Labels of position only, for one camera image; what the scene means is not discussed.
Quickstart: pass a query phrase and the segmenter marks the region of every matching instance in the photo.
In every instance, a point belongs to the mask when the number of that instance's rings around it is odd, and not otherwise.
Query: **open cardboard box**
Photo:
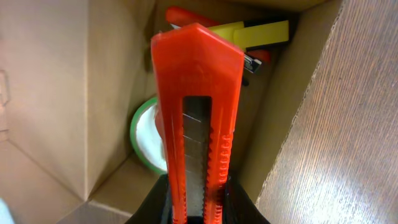
[[[155,95],[149,42],[171,29],[165,10],[181,6],[222,23],[275,14],[296,18],[291,43],[272,50],[271,64],[259,73],[244,74],[250,84],[241,89],[230,168],[255,202],[327,47],[341,1],[0,4],[10,142],[81,201],[92,198],[134,213],[157,175],[134,154],[128,157],[129,122]]]

